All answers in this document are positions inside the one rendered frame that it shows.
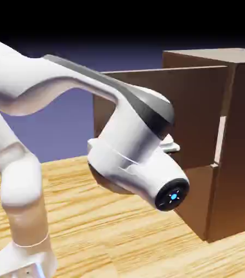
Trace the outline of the large brown cabinet door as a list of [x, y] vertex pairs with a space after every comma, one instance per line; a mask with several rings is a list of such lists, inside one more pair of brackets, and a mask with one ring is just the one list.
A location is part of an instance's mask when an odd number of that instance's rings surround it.
[[214, 162], [226, 66], [144, 69], [106, 72], [128, 84], [152, 89], [173, 104], [174, 141], [180, 151], [173, 158], [183, 168], [202, 167]]

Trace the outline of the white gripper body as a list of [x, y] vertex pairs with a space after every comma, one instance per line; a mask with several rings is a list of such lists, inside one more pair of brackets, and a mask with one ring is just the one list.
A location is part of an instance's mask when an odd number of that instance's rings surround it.
[[161, 142], [160, 148], [167, 154], [177, 153], [180, 151], [180, 145], [174, 142], [173, 137], [168, 134]]

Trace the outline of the brown wooden cabinet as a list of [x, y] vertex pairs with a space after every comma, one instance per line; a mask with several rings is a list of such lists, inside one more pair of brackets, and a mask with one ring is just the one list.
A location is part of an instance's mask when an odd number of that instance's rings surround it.
[[178, 213], [203, 240], [214, 242], [245, 231], [245, 48], [166, 50], [163, 66], [225, 65], [228, 78], [222, 105], [215, 166], [205, 167], [210, 184], [206, 221]]

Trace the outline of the small brown cabinet door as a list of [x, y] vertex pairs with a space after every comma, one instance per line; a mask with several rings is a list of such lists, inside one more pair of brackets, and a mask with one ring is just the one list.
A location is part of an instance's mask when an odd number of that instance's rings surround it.
[[218, 164], [186, 169], [190, 191], [175, 212], [203, 241], [207, 240], [209, 207]]

